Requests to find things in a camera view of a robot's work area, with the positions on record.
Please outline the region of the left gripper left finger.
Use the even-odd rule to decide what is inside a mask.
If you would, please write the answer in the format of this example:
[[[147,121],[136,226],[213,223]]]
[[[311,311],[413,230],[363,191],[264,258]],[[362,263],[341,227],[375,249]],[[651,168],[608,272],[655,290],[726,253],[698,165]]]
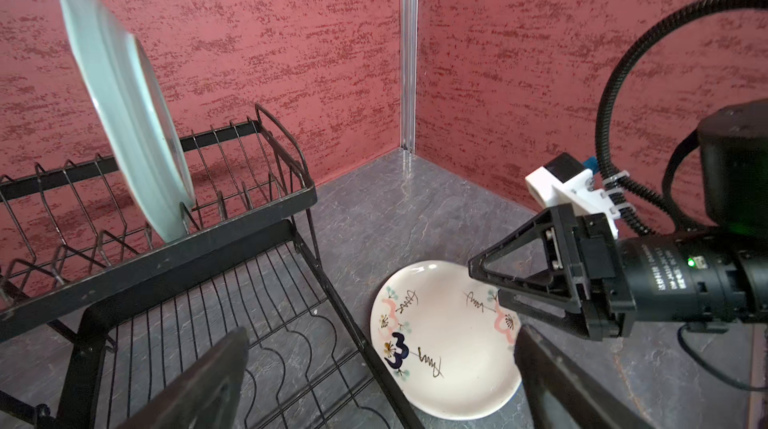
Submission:
[[[244,328],[230,331],[123,428],[231,428],[248,362]]]

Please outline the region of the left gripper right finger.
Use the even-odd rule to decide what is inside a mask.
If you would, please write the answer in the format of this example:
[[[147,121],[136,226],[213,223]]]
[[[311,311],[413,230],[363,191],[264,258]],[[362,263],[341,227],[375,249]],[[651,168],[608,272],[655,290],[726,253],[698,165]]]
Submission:
[[[531,325],[523,325],[515,362],[536,428],[648,428],[591,375]]]

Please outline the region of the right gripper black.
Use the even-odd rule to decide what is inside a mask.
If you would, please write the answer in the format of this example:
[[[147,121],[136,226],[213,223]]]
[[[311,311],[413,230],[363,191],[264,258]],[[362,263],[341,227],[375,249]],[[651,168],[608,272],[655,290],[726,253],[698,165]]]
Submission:
[[[637,322],[767,321],[767,242],[722,230],[615,241],[604,216],[558,205],[468,269],[497,286],[502,307],[581,339],[626,337]]]

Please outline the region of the white plate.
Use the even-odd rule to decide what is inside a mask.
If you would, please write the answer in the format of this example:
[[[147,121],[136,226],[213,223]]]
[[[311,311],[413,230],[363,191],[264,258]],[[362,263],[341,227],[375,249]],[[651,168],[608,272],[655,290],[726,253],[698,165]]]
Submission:
[[[497,288],[465,266],[420,261],[391,275],[370,314],[371,344],[406,399],[447,420],[475,420],[501,409],[522,378],[514,349],[518,315]]]

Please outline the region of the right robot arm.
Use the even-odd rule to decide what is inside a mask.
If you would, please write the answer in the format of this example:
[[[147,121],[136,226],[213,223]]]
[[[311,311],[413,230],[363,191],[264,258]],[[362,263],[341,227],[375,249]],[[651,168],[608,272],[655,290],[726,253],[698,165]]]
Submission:
[[[474,256],[469,275],[495,286],[502,307],[584,339],[625,337],[637,322],[765,322],[766,102],[701,120],[669,169],[693,150],[711,227],[617,240],[606,216],[562,204]]]

